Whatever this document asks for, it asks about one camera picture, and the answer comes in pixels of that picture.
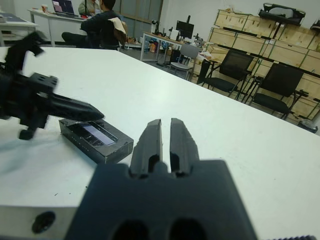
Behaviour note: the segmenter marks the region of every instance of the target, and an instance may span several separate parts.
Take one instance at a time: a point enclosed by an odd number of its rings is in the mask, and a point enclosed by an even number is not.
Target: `window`
[[[139,39],[150,32],[152,20],[159,21],[163,0],[116,0],[113,10],[123,16],[128,36]]]

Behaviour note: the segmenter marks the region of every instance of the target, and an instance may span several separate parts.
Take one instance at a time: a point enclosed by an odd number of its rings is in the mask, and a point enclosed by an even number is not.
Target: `small black box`
[[[118,163],[132,153],[134,140],[104,120],[59,121],[61,133],[97,164]]]

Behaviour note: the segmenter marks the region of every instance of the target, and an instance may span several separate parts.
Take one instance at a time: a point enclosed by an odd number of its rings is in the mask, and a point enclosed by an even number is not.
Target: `computer monitor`
[[[195,25],[183,22],[183,21],[177,21],[176,22],[176,30],[180,31],[181,37],[192,39],[192,35],[194,34],[194,27]]]
[[[71,0],[52,0],[52,3],[56,13],[75,15]]]

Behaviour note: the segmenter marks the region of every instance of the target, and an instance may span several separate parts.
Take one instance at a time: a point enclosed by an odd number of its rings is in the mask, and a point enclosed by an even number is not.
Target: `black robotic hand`
[[[20,119],[28,127],[19,138],[30,140],[37,128],[45,128],[48,115],[76,121],[96,121],[104,115],[92,105],[54,94],[58,79],[34,73],[21,74],[26,53],[43,53],[40,33],[33,32],[8,49],[5,63],[0,62],[0,118]]]

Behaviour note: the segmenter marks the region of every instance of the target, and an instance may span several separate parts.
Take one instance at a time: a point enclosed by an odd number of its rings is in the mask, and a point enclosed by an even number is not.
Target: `laptop screen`
[[[71,0],[52,0],[52,3],[56,13],[75,14]]]

